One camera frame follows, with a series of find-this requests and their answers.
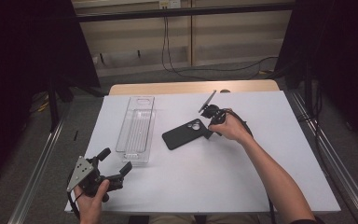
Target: human hand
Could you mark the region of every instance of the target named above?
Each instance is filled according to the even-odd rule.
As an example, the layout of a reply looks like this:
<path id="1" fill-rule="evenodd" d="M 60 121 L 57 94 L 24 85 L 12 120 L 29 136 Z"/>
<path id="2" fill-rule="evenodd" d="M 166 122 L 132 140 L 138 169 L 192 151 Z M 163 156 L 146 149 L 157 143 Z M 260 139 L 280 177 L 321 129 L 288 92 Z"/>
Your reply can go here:
<path id="1" fill-rule="evenodd" d="M 98 187 L 97 194 L 93 198 L 83 194 L 81 187 L 76 186 L 74 189 L 77 198 L 77 204 L 80 212 L 80 223 L 97 224 L 101 221 L 103 196 L 109 188 L 109 180 L 104 180 Z"/>
<path id="2" fill-rule="evenodd" d="M 228 112 L 226 112 L 226 120 L 224 123 L 210 125 L 209 130 L 221 133 L 227 139 L 236 140 L 237 142 L 240 141 L 240 139 L 242 139 L 246 134 L 249 134 L 243 127 L 241 121 Z"/>

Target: smartphone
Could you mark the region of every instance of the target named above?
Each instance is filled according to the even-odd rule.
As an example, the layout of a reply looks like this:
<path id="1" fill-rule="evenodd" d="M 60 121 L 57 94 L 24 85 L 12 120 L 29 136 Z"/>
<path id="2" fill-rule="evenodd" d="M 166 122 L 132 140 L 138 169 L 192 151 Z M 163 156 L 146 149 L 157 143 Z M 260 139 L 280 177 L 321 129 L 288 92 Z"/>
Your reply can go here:
<path id="1" fill-rule="evenodd" d="M 162 135 L 162 139 L 164 139 L 169 150 L 174 150 L 194 139 L 204 136 L 207 132 L 208 129 L 200 119 L 193 119 L 186 124 L 167 131 Z"/>

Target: person's left hand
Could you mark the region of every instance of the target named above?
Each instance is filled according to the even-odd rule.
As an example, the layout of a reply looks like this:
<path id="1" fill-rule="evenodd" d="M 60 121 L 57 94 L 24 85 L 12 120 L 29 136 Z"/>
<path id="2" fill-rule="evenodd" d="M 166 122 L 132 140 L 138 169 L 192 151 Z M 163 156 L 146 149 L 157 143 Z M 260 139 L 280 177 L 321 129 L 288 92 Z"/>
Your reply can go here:
<path id="1" fill-rule="evenodd" d="M 101 212 L 102 212 L 102 201 L 103 196 L 109 188 L 109 180 L 104 180 L 100 187 L 98 187 L 97 194 L 91 198 L 86 196 L 83 193 L 81 187 L 76 186 L 74 189 L 75 196 L 77 198 L 77 204 L 79 206 L 80 212 L 80 223 L 82 224 L 97 224 L 101 221 Z"/>

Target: human arm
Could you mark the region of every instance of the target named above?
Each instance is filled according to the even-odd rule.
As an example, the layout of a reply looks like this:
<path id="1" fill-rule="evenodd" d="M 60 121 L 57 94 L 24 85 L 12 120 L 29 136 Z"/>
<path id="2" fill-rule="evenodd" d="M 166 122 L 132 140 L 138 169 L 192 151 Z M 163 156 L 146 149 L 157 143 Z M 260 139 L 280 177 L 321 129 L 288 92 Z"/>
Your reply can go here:
<path id="1" fill-rule="evenodd" d="M 238 119 L 226 113 L 224 123 L 211 125 L 209 129 L 221 133 L 227 139 L 236 140 L 243 146 L 285 223 L 315 219 L 294 179 L 257 144 Z"/>
<path id="2" fill-rule="evenodd" d="M 74 189 L 80 212 L 80 224 L 97 224 L 101 222 L 103 196 L 109 188 L 109 180 L 104 180 L 98 187 L 97 194 L 93 198 L 83 194 L 81 187 Z"/>

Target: clear plastic container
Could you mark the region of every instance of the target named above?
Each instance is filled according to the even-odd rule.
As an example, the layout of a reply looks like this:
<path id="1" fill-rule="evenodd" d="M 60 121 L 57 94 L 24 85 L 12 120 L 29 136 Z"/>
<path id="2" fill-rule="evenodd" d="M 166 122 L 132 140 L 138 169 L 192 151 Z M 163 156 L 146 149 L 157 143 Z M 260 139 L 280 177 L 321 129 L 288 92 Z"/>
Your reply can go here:
<path id="1" fill-rule="evenodd" d="M 153 96 L 133 96 L 121 126 L 116 152 L 123 161 L 147 163 L 153 137 L 155 111 Z"/>

